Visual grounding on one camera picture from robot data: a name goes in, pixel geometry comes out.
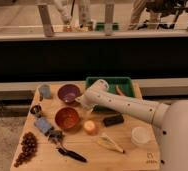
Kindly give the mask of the background robot arm white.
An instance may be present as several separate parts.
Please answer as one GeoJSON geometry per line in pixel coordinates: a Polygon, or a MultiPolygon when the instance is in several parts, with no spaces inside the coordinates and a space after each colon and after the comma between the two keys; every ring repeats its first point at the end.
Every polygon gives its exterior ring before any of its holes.
{"type": "Polygon", "coordinates": [[[61,16],[61,20],[64,25],[69,25],[71,23],[72,17],[68,10],[67,0],[53,0],[55,8],[61,16]]]}

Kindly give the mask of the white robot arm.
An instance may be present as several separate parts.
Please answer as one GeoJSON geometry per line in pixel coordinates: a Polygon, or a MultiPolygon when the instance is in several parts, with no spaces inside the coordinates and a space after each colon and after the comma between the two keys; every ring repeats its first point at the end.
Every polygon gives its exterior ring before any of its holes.
{"type": "Polygon", "coordinates": [[[188,100],[167,105],[109,93],[108,88],[99,79],[76,101],[87,110],[99,105],[160,128],[160,171],[188,171],[188,100]]]}

